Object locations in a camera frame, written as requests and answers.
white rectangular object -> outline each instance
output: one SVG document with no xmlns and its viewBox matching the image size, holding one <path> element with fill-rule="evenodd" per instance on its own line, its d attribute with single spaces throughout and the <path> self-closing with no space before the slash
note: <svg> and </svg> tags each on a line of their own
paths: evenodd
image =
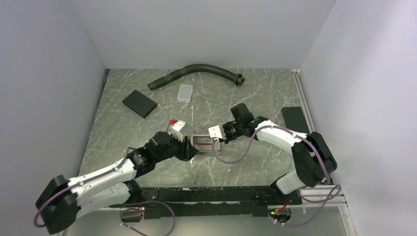
<svg viewBox="0 0 417 236">
<path fill-rule="evenodd" d="M 193 86 L 192 85 L 180 85 L 177 99 L 180 102 L 190 102 L 191 97 L 193 96 Z"/>
</svg>

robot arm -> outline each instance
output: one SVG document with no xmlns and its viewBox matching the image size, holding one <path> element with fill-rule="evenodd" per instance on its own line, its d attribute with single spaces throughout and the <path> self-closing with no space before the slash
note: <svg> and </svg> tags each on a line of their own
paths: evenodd
<svg viewBox="0 0 417 236">
<path fill-rule="evenodd" d="M 98 171 L 69 179 L 62 175 L 53 178 L 36 201 L 37 216 L 42 217 L 48 232 L 56 234 L 103 207 L 140 202 L 142 191 L 135 178 L 168 158 L 188 161 L 197 154 L 188 137 L 181 134 L 184 125 L 177 121 L 168 132 L 157 132 L 143 147 L 131 148 L 124 158 Z M 37 218 L 34 224 L 41 227 Z"/>
<path fill-rule="evenodd" d="M 254 118 L 243 103 L 232 107 L 230 111 L 235 120 L 211 127 L 209 133 L 212 138 L 227 144 L 239 136 L 253 137 L 293 155 L 295 170 L 281 176 L 271 185 L 280 193 L 289 194 L 304 186 L 316 186 L 326 177 L 322 167 L 325 167 L 328 174 L 336 170 L 337 163 L 319 133 L 298 133 L 277 126 L 265 117 Z M 315 155 L 312 157 L 310 152 L 315 152 Z"/>
</svg>

marble surface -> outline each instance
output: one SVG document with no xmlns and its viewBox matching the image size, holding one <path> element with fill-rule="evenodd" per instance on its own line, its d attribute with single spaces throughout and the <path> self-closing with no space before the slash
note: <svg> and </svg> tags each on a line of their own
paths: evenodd
<svg viewBox="0 0 417 236">
<path fill-rule="evenodd" d="M 160 89 L 150 91 L 147 84 L 173 70 L 112 69 L 98 106 L 79 175 L 106 167 L 122 158 L 127 146 L 141 147 L 165 128 L 168 119 L 188 124 L 185 135 L 208 134 L 211 126 L 231 121 L 229 108 L 245 103 L 254 117 L 264 116 L 284 125 L 281 108 L 300 106 L 301 100 L 290 70 L 231 69 L 246 78 L 241 87 L 208 73 L 194 73 Z M 193 86 L 190 103 L 177 101 L 181 84 Z M 143 119 L 122 104 L 133 90 L 154 100 L 158 106 Z M 239 158 L 249 139 L 241 137 L 222 145 L 220 156 Z M 171 158 L 156 165 L 154 171 L 137 178 L 141 187 L 269 185 L 291 171 L 289 153 L 265 142 L 254 142 L 247 156 L 237 164 L 216 160 L 212 153 L 195 156 L 192 163 Z"/>
</svg>

gray wall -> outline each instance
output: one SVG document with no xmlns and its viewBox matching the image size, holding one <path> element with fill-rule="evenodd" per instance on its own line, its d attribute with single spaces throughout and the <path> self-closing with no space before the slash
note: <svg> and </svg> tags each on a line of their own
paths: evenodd
<svg viewBox="0 0 417 236">
<path fill-rule="evenodd" d="M 77 174 L 105 69 L 66 1 L 0 3 L 0 235 L 46 235 L 34 203 Z"/>
<path fill-rule="evenodd" d="M 358 234 L 417 235 L 417 2 L 337 1 L 301 68 Z"/>
<path fill-rule="evenodd" d="M 108 68 L 300 68 L 336 0 L 71 0 Z"/>
</svg>

hose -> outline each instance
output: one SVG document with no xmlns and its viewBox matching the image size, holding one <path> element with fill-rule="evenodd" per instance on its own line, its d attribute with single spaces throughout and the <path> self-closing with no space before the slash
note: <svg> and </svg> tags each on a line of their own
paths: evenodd
<svg viewBox="0 0 417 236">
<path fill-rule="evenodd" d="M 195 72 L 207 72 L 207 73 L 215 74 L 215 75 L 221 76 L 223 78 L 226 78 L 232 81 L 233 84 L 237 86 L 241 86 L 243 82 L 245 81 L 245 78 L 242 76 L 242 74 L 235 74 L 231 71 L 228 71 L 226 69 L 223 69 L 214 65 L 192 64 L 184 68 L 175 70 L 164 77 L 161 77 L 153 82 L 150 82 L 148 84 L 148 87 L 150 90 L 155 90 L 183 76 L 186 76 Z"/>
</svg>

